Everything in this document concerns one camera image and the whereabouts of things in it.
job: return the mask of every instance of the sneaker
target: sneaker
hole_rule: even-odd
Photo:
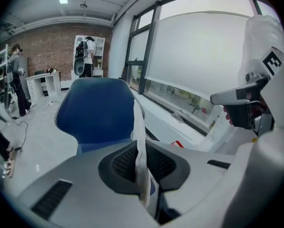
[[[28,110],[31,109],[31,108],[32,108],[33,106],[35,106],[35,105],[36,105],[35,102],[32,101],[31,104],[30,104],[30,106],[29,106],[29,108],[28,108]]]
[[[26,111],[26,113],[25,113],[24,115],[21,115],[21,114],[20,114],[20,118],[24,117],[26,114],[27,114],[27,111]]]
[[[11,178],[14,174],[15,160],[11,157],[4,164],[5,172],[9,178]]]

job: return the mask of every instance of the window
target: window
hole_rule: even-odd
[[[223,110],[210,103],[210,95],[238,87],[245,26],[254,15],[253,1],[156,3],[154,10],[133,20],[136,25],[132,26],[125,64],[128,83],[169,112],[180,113],[200,133],[209,131]],[[152,18],[155,27],[146,26]],[[149,55],[145,55],[146,44],[151,46]]]
[[[190,119],[210,130],[222,112],[222,107],[188,91],[147,80],[145,92],[170,105]]]
[[[279,17],[273,8],[260,1],[257,1],[257,3],[260,7],[262,15],[270,15],[271,17],[277,19],[280,22]]]
[[[162,6],[160,19],[185,13],[223,11],[253,16],[249,0],[176,0]]]
[[[141,18],[139,19],[139,24],[138,24],[138,27],[136,29],[139,29],[139,28],[142,28],[146,25],[149,25],[151,23],[151,20],[152,20],[152,15],[153,15],[153,10],[142,15]]]
[[[129,61],[143,61],[149,30],[132,37]]]
[[[247,17],[188,13],[157,23],[146,79],[209,100],[238,87]]]
[[[142,72],[142,66],[132,65],[129,75],[129,84],[134,88],[138,89]]]

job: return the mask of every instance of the white paper towel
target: white paper towel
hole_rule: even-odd
[[[136,184],[140,189],[140,201],[145,208],[149,205],[150,199],[150,174],[147,168],[146,153],[146,132],[143,114],[137,100],[134,100],[134,127],[133,140],[137,140],[136,158]]]

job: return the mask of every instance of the roller shade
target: roller shade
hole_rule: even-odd
[[[207,11],[160,20],[147,79],[208,100],[211,94],[237,87],[248,18]]]

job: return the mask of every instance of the black vent slot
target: black vent slot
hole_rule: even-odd
[[[134,146],[123,152],[118,157],[116,157],[112,162],[112,168],[121,177],[131,182],[135,182],[136,158],[137,158],[137,147]]]
[[[176,169],[176,162],[160,151],[146,144],[147,166],[157,182]]]
[[[48,219],[66,193],[69,191],[72,183],[67,181],[58,181],[49,191],[33,206],[32,211],[44,219]]]
[[[217,166],[217,167],[221,167],[223,169],[228,169],[229,166],[231,165],[230,163],[226,163],[226,162],[222,162],[222,161],[215,161],[215,160],[210,160],[210,161],[207,162],[207,164],[214,165],[214,166]]]

